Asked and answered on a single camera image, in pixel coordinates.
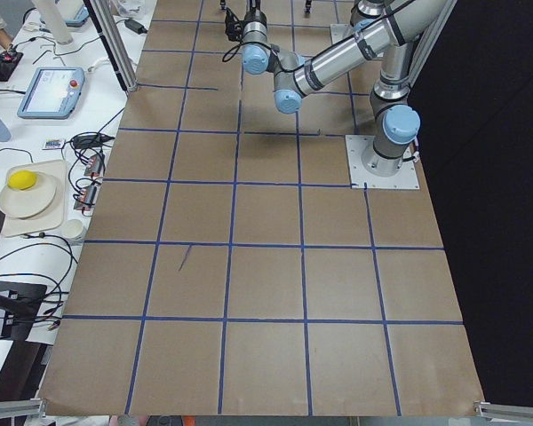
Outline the white paper cup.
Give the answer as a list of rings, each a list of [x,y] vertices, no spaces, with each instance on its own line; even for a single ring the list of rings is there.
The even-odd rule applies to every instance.
[[[61,236],[70,243],[77,243],[84,240],[87,228],[79,219],[70,219],[60,228]]]

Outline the beige tray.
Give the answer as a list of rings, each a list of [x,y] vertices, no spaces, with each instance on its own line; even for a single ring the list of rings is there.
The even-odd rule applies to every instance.
[[[36,174],[36,182],[26,189],[8,185],[21,171]],[[58,228],[66,219],[68,165],[63,160],[35,162],[10,168],[0,192],[0,210],[5,214],[1,234],[14,237]]]

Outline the black power adapter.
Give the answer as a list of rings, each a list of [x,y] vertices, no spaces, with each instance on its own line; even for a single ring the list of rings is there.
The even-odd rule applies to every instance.
[[[141,24],[140,22],[136,21],[135,19],[127,19],[124,21],[124,25],[133,33],[137,35],[143,35],[147,33],[147,28]]]

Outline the blue teach pendant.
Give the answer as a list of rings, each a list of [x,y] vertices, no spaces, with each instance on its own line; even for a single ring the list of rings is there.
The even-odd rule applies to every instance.
[[[85,82],[81,67],[39,67],[17,111],[22,119],[67,119]]]

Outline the yellow lemon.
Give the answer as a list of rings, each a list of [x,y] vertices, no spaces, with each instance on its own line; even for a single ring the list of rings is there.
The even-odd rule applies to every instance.
[[[7,180],[7,186],[14,190],[28,190],[37,182],[37,173],[31,170],[19,170],[12,173]]]

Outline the beige round plate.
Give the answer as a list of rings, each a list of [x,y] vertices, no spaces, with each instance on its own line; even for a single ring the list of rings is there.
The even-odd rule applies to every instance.
[[[6,185],[0,193],[0,210],[8,217],[32,217],[52,203],[56,187],[56,179],[44,173],[37,174],[36,184],[28,190],[14,190]]]

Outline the aluminium frame post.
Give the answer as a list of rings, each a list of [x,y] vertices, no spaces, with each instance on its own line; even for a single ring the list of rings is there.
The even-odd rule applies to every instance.
[[[138,81],[107,2],[84,0],[84,5],[105,48],[121,89],[128,93],[136,91]]]

